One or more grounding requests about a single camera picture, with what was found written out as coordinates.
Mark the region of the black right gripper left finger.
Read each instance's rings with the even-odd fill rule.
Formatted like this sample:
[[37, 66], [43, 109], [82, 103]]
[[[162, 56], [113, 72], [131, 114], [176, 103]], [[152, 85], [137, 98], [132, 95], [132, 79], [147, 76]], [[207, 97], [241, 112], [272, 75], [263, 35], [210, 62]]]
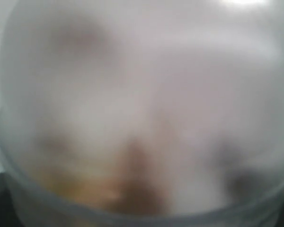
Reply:
[[0, 227], [20, 227], [19, 221], [7, 189], [4, 174], [0, 173]]

